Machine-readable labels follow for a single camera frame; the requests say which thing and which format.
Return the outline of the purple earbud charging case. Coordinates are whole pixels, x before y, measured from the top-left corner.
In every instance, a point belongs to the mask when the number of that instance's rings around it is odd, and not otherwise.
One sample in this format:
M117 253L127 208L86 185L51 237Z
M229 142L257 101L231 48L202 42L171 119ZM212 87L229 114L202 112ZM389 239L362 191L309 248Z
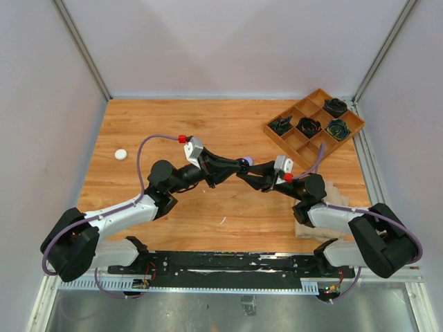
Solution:
M245 156L243 159L248 163L249 166L253 166L253 159L251 157Z

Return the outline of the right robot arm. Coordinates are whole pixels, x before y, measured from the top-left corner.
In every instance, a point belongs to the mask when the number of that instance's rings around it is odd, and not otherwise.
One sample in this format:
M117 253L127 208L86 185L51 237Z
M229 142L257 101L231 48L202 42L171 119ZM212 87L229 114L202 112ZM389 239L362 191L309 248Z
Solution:
M300 225L352 235L351 241L331 238L315 250L314 270L320 276L328 277L341 266L358 266L387 279L422 258L418 238L386 204L360 208L331 204L325 200L320 174L294 176L283 165L270 162L249 166L238 177L255 190L277 191L298 200L292 210Z

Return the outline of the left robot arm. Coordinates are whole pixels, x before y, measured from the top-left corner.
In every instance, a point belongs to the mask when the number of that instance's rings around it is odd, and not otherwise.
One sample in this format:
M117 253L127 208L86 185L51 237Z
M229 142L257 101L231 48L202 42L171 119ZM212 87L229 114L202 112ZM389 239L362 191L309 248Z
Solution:
M194 163L179 169L158 160L147 178L149 185L135 198L96 211L81 212L76 207L65 211L40 247L44 263L62 281L71 282L92 267L98 246L111 235L167 215L177 204L175 193L187 192L201 181L214 187L248 167L243 158L231 160L207 149Z

